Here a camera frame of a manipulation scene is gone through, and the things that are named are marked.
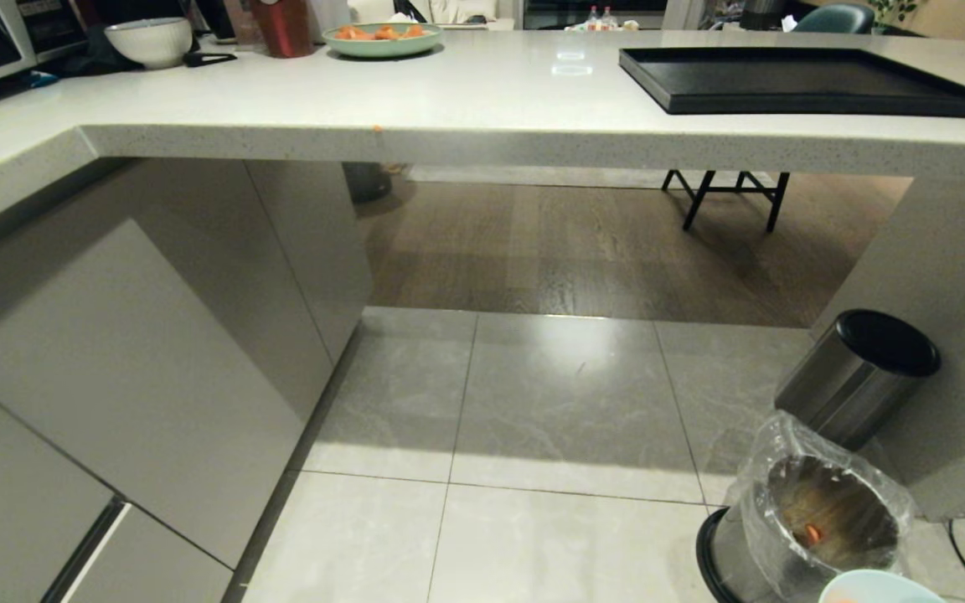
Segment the light blue bowl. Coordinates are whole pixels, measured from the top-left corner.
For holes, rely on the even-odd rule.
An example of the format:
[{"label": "light blue bowl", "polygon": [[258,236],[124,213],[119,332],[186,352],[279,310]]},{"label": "light blue bowl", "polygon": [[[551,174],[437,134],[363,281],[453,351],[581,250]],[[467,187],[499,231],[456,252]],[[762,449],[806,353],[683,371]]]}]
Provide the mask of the light blue bowl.
[{"label": "light blue bowl", "polygon": [[[380,27],[394,27],[395,31],[404,32],[412,26],[412,23],[361,23],[357,24],[368,34],[374,34]],[[337,39],[334,35],[341,30],[340,27],[329,29],[323,32],[323,39],[330,49],[337,50],[341,54],[349,57],[360,57],[365,59],[392,59],[395,57],[407,57],[411,54],[425,53],[433,49],[437,43],[441,42],[441,28],[436,24],[421,23],[425,35],[419,38],[408,39]]]}]

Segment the bottle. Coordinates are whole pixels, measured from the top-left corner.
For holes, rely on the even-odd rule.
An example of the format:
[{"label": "bottle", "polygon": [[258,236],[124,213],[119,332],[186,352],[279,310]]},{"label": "bottle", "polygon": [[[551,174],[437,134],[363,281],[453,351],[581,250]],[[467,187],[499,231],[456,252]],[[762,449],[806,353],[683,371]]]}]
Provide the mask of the bottle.
[{"label": "bottle", "polygon": [[601,29],[601,22],[598,20],[598,7],[591,4],[591,16],[586,17],[586,31],[597,31]]},{"label": "bottle", "polygon": [[271,57],[306,57],[312,51],[305,0],[251,0]]},{"label": "bottle", "polygon": [[606,7],[604,15],[601,15],[601,29],[605,31],[617,31],[620,29],[620,24],[617,23],[617,17],[614,17],[612,12],[609,12],[609,7]]}]

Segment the open trash can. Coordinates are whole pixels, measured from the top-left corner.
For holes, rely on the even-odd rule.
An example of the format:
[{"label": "open trash can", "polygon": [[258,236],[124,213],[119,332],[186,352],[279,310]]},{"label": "open trash can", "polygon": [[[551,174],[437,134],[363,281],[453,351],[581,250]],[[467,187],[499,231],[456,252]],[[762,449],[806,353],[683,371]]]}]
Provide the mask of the open trash can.
[{"label": "open trash can", "polygon": [[848,310],[781,382],[774,407],[854,451],[939,369],[941,354],[918,329],[882,312]]},{"label": "open trash can", "polygon": [[699,569],[720,603],[816,603],[851,570],[895,571],[914,501],[865,459],[777,413],[722,508],[702,524]]}]

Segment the plastic bottle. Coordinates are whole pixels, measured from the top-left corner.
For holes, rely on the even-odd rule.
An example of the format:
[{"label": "plastic bottle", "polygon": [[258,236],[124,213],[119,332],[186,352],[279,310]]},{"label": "plastic bottle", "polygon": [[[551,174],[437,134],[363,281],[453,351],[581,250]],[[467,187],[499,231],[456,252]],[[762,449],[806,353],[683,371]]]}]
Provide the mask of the plastic bottle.
[{"label": "plastic bottle", "polygon": [[617,17],[614,17],[612,12],[609,12],[609,7],[606,7],[605,14],[601,15],[600,29],[604,31],[616,31],[620,29],[620,24],[617,23]]},{"label": "plastic bottle", "polygon": [[601,29],[601,20],[598,20],[598,7],[591,4],[591,16],[586,17],[586,31],[597,31]]}]

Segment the chair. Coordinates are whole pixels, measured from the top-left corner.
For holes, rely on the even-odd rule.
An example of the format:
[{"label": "chair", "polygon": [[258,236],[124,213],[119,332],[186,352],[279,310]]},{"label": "chair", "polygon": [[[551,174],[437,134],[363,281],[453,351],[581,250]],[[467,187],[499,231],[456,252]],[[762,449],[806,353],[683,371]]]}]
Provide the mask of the chair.
[{"label": "chair", "polygon": [[[811,11],[807,16],[803,17],[803,20],[797,24],[796,29],[793,31],[798,31],[800,34],[806,34],[807,32],[816,32],[816,34],[869,34],[873,26],[874,12],[872,8],[862,7],[862,5],[859,4],[835,3],[815,8],[814,11]],[[702,177],[702,183],[698,186],[698,190],[694,191],[678,169],[669,169],[669,173],[665,176],[665,183],[662,184],[662,190],[669,190],[669,184],[673,182],[673,176],[675,176],[680,180],[687,196],[692,198],[690,210],[687,210],[687,218],[684,219],[683,229],[690,229],[690,225],[694,222],[694,216],[698,213],[699,206],[702,205],[702,199],[705,198],[707,193],[750,192],[765,196],[765,198],[769,199],[770,204],[772,204],[772,209],[770,209],[769,213],[769,222],[766,222],[766,232],[773,232],[773,229],[777,226],[777,217],[780,217],[781,214],[781,203],[784,202],[784,192],[788,188],[788,177],[790,174],[788,172],[782,172],[775,187],[766,187],[765,184],[759,182],[754,174],[750,172],[740,172],[739,177],[735,180],[734,187],[711,187],[710,184],[713,183],[713,176],[715,174],[716,172],[714,171],[705,173],[705,176]],[[751,180],[754,186],[744,187],[744,180]]]},{"label": "chair", "polygon": [[796,29],[800,34],[869,34],[874,27],[873,8],[861,4],[835,3],[815,8]]}]

